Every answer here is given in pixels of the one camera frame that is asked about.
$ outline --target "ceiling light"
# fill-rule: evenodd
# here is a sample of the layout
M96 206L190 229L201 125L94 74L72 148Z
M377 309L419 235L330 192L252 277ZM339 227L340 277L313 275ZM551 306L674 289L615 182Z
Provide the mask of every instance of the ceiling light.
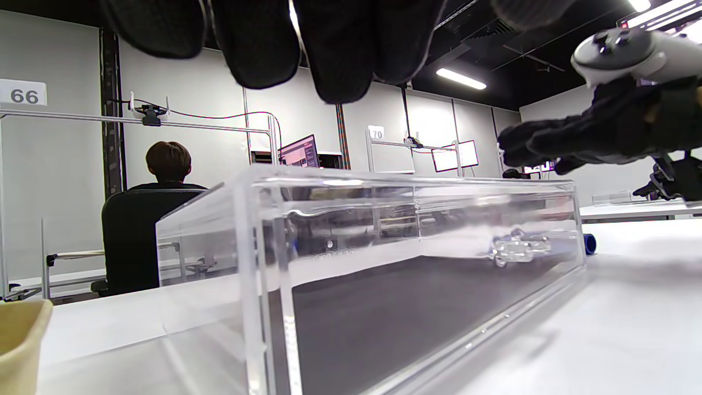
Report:
M452 72L452 71L447 70L447 69L438 69L437 74L443 78L448 78L450 80L458 82L459 84L468 85L474 89L482 90L482 89L485 89L487 87L486 84L483 84L480 81L476 81L473 78L468 78L465 75L460 75L457 72Z
M655 7L654 9L643 13L636 18L631 18L629 20L629 28L634 28L640 25L643 25L661 15L664 13L671 12L672 10L675 10L676 8L682 7L685 4L689 4L695 2L695 0L672 0L669 1L668 3L663 4L662 6Z
M629 2L638 13L642 13L647 9L651 8L651 3L649 2L649 0L629 0Z

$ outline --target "gloved hand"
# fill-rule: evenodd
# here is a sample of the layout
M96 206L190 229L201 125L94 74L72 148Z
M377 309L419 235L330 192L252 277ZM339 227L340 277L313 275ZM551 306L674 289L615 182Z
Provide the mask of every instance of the gloved hand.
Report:
M300 63L288 0L100 2L123 39L160 58L197 56L212 25L245 88L281 84ZM446 0L293 2L317 93L327 103L349 103L365 95L374 76L401 84L420 70Z
M626 164L646 156L702 146L698 80L679 79L637 86L625 77L598 86L592 105L581 115L525 122L498 137L508 166L534 166L556 160L556 173L587 163ZM655 105L650 124L644 120Z

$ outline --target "monitor screen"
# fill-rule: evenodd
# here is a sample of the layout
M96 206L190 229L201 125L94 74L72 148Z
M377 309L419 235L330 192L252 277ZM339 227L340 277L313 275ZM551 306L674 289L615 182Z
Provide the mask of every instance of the monitor screen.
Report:
M546 173L547 171L553 171L555 168L556 168L556 162L554 160L549 160L540 166L534 166L534 167L524 166L524 174L532 174L532 173L539 173L539 172Z
M314 134L284 146L278 153L281 164L298 167L319 167Z
M446 145L446 147L453 148L454 145ZM461 167L477 166L478 153L475 150L474 140L458 144L458 150L461 153ZM432 158L437 172L456 170L456 151L432 150Z

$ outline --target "white desk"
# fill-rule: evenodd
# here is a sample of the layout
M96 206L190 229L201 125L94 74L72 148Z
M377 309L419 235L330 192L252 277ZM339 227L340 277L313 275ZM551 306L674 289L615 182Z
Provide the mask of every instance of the white desk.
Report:
M702 393L702 220L583 230L599 244L584 289L492 339L422 395Z
M583 230L598 239L585 288L478 348L426 394L702 393L702 219ZM152 291L57 307L39 394L190 394L163 328L143 326L158 308L132 309L158 306L146 303L160 297Z
M688 207L683 202L641 202L630 205L587 206L580 208L583 221L603 219L631 219L655 216L702 214L702 206Z

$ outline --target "black chair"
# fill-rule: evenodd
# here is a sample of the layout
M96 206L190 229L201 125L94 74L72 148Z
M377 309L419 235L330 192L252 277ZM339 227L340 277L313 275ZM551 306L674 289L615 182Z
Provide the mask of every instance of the black chair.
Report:
M156 222L192 198L198 189L128 190L102 206L102 240L107 282L91 285L100 296L157 288Z

